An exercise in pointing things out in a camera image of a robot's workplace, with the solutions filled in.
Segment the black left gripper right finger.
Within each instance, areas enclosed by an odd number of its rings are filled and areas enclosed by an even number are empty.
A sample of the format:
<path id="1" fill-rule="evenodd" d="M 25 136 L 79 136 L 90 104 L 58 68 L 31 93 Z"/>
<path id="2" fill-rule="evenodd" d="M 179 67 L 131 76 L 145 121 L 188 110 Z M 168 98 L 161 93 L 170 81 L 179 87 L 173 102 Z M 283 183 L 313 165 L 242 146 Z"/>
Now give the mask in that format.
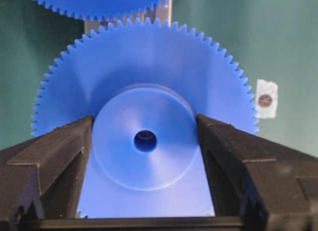
<path id="1" fill-rule="evenodd" d="M 252 231 L 317 230 L 316 157 L 202 114 L 196 122 L 216 216 L 242 216 Z"/>

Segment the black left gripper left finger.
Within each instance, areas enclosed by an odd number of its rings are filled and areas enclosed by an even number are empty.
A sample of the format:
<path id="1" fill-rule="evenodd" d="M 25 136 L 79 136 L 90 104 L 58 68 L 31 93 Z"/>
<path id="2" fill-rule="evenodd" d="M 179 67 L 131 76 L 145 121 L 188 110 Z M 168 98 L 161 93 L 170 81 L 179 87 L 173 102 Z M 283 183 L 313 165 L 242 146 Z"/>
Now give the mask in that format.
<path id="1" fill-rule="evenodd" d="M 23 219 L 75 218 L 91 149 L 86 116 L 0 152 L 0 229 Z"/>

